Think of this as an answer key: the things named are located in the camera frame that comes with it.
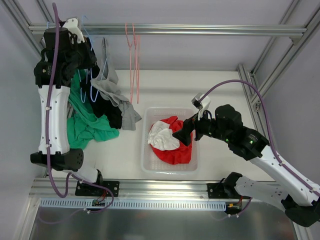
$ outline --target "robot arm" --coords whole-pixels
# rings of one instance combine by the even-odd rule
[[[78,28],[78,19],[70,18],[60,23],[58,59],[50,98],[49,140],[51,167],[57,171],[72,172],[79,179],[90,183],[101,180],[99,170],[83,165],[81,149],[70,149],[67,136],[67,104],[71,79],[77,69],[89,69],[97,58],[91,45]],[[41,61],[34,68],[35,83],[41,101],[41,139],[38,152],[31,154],[31,162],[47,167],[46,111],[49,83],[52,74],[56,32],[48,28],[44,33],[46,48],[41,51]]]
[[[196,141],[203,135],[224,141],[234,154],[258,166],[280,184],[268,185],[232,172],[223,183],[224,191],[230,197],[248,196],[271,204],[304,227],[320,220],[320,199],[314,192],[320,190],[318,184],[307,179],[278,154],[282,160],[282,164],[279,163],[269,146],[269,141],[255,129],[243,126],[241,114],[232,106],[219,106],[215,110],[215,118],[211,118],[211,113],[206,110],[210,100],[199,104],[196,98],[192,102],[200,111],[185,120],[183,128],[173,136],[186,146],[191,143],[190,133],[193,130]],[[284,164],[313,189],[309,190],[284,168]]]

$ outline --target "white slotted strip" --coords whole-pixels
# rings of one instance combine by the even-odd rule
[[[94,199],[64,199],[43,198],[41,207],[50,208],[103,208],[92,206]],[[110,209],[139,209],[139,210],[194,210],[194,211],[225,211],[224,201],[164,201],[164,200],[132,200],[115,199]]]

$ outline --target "hanging clothes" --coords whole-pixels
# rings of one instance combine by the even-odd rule
[[[113,106],[111,101],[103,99],[99,94],[99,91],[95,87],[91,86],[91,76],[98,76],[99,72],[100,69],[98,66],[93,67],[87,72],[87,76],[80,82],[80,87],[82,88],[82,91],[85,92],[85,101],[89,101],[93,113],[97,118],[105,115],[109,120],[111,128],[121,129],[122,112],[119,107]]]
[[[169,124],[169,129],[172,130],[173,133],[176,131],[179,131],[182,127],[184,122],[181,120],[178,120],[177,116],[171,116],[166,119],[162,119],[162,122]],[[154,154],[162,161],[176,165],[176,164],[188,164],[191,161],[192,157],[192,143],[189,146],[185,146],[180,142],[180,146],[177,149],[174,150],[159,150],[157,148],[154,148],[152,145],[150,145],[152,148]]]
[[[119,131],[110,127],[107,116],[97,118],[89,102],[82,103],[80,79],[85,76],[86,72],[80,70],[80,74],[76,73],[71,80],[69,102],[76,113],[67,119],[66,130],[72,149],[84,149],[92,139],[103,142],[119,136]]]
[[[101,97],[110,101],[113,106],[119,107],[122,116],[123,130],[136,130],[136,123],[141,120],[141,116],[134,110],[133,105],[124,95],[121,94],[117,83],[119,81],[117,73],[111,63],[111,56],[106,38],[102,39],[102,60],[101,68],[97,77],[91,79],[91,85],[99,90]]]

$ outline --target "clear plastic basket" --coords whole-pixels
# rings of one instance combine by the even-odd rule
[[[179,120],[186,120],[195,113],[191,108],[183,107],[149,107],[145,110],[143,118],[142,144],[141,144],[141,167],[147,173],[154,174],[193,174],[199,167],[199,146],[194,140],[193,132],[191,161],[188,164],[172,165],[160,160],[148,144],[148,134],[152,125],[162,119],[177,116]]]

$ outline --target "clothing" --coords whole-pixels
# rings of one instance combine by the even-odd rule
[[[163,121],[157,121],[153,124],[148,135],[148,144],[161,151],[179,148],[180,142],[172,136],[173,132],[169,127],[170,124]]]
[[[103,99],[111,101],[112,105],[119,107],[122,112],[122,129],[123,130],[136,130],[136,122],[141,120],[141,116],[134,110],[133,105],[129,99],[121,94],[117,86],[119,81],[117,73],[110,64],[111,56],[109,53],[108,42],[106,38],[102,39],[102,67],[100,73],[96,78],[91,79],[91,84],[94,88],[99,90]],[[103,71],[103,66],[108,66],[107,73]]]
[[[171,116],[169,118],[161,120],[164,123],[169,124],[169,129],[172,130],[173,133],[179,131],[182,127],[184,122],[178,120],[177,116]],[[191,161],[192,157],[192,143],[189,146],[185,146],[184,144],[180,143],[179,148],[175,150],[164,150],[161,151],[159,149],[154,148],[151,145],[151,148],[154,154],[162,161],[168,164],[188,164]]]
[[[104,100],[99,93],[97,94],[97,92],[99,91],[94,87],[91,87],[90,80],[87,81],[86,78],[82,79],[80,82],[80,87],[82,87],[82,91],[86,94],[85,101],[89,101],[94,115],[97,118],[100,118],[101,116],[106,115],[107,119],[109,120],[109,125],[111,128],[121,129],[122,112],[120,111],[119,107],[113,106],[111,101]]]
[[[82,103],[80,78],[86,76],[84,70],[76,73],[71,80],[69,102],[76,113],[66,121],[68,142],[72,149],[84,149],[92,139],[97,142],[107,141],[119,136],[119,131],[111,128],[107,116],[97,118],[89,102]]]

